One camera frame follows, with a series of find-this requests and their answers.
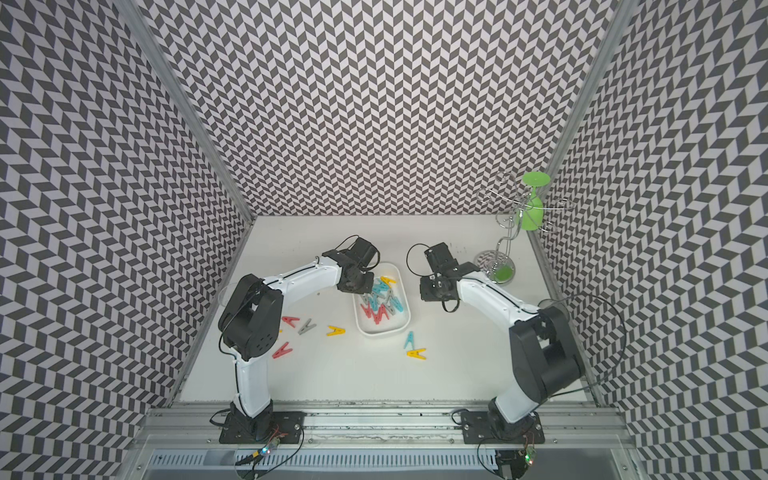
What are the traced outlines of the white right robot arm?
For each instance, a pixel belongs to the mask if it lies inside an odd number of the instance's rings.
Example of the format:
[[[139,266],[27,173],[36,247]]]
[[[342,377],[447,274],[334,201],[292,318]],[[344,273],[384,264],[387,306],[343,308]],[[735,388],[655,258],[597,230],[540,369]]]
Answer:
[[[427,247],[424,255],[431,272],[420,278],[423,301],[467,304],[508,335],[513,379],[490,400],[488,421],[499,439],[528,434],[536,428],[535,411],[586,373],[567,314],[504,291],[474,263],[458,262],[444,242]]]

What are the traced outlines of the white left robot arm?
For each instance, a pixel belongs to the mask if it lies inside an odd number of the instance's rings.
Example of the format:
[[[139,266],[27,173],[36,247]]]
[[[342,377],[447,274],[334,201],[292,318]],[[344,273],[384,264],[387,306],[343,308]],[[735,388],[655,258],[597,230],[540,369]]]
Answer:
[[[235,378],[226,428],[254,440],[271,432],[268,353],[278,340],[285,306],[331,287],[347,294],[372,291],[380,252],[358,235],[350,239],[351,246],[325,251],[288,273],[267,278],[248,274],[237,283],[218,321],[220,351],[232,358]]]

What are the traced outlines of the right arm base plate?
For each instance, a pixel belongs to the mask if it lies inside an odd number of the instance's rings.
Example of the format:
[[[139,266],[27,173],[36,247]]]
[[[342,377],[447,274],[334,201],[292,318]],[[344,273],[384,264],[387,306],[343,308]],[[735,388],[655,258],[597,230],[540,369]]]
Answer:
[[[465,444],[500,443],[541,445],[545,435],[539,415],[532,413],[514,423],[487,411],[461,411],[457,419]]]

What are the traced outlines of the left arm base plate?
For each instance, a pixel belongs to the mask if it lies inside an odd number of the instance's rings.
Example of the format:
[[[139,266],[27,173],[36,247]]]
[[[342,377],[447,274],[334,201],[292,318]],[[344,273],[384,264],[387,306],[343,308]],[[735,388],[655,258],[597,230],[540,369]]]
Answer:
[[[266,444],[275,434],[281,444],[298,445],[306,414],[301,411],[263,412],[250,418],[239,410],[231,411],[219,436],[220,444]]]

